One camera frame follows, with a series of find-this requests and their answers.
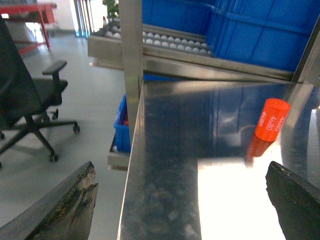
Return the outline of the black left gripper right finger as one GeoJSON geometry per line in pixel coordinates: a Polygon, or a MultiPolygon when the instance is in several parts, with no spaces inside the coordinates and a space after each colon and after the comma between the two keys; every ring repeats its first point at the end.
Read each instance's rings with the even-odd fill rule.
{"type": "Polygon", "coordinates": [[[287,240],[320,238],[320,189],[272,161],[265,176],[266,191],[287,240]]]}

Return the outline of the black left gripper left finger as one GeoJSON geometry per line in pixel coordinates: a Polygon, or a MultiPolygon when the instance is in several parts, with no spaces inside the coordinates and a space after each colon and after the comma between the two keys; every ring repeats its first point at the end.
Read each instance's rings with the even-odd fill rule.
{"type": "Polygon", "coordinates": [[[32,206],[0,228],[2,240],[87,240],[98,183],[86,162],[32,206]]]}

